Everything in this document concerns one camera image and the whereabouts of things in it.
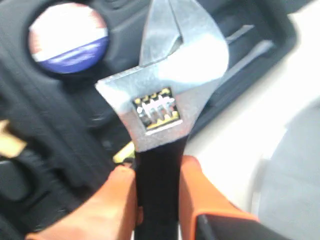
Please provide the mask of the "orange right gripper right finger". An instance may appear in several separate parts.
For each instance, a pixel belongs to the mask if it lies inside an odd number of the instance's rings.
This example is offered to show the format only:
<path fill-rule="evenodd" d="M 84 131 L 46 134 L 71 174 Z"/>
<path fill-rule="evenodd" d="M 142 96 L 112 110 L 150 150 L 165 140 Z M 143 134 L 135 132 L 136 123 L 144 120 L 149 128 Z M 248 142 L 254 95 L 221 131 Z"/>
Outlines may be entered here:
<path fill-rule="evenodd" d="M 204 175 L 193 156 L 182 158 L 179 223 L 184 240 L 283 240 L 254 215 L 235 207 Z"/>

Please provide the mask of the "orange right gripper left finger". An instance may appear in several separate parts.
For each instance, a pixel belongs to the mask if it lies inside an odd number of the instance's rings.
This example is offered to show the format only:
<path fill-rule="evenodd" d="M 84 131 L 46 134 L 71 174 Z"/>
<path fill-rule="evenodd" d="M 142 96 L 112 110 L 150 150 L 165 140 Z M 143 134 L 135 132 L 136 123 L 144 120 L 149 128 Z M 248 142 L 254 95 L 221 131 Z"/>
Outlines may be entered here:
<path fill-rule="evenodd" d="M 27 240 L 129 240 L 143 222 L 138 206 L 136 173 L 120 165 L 83 205 Z"/>

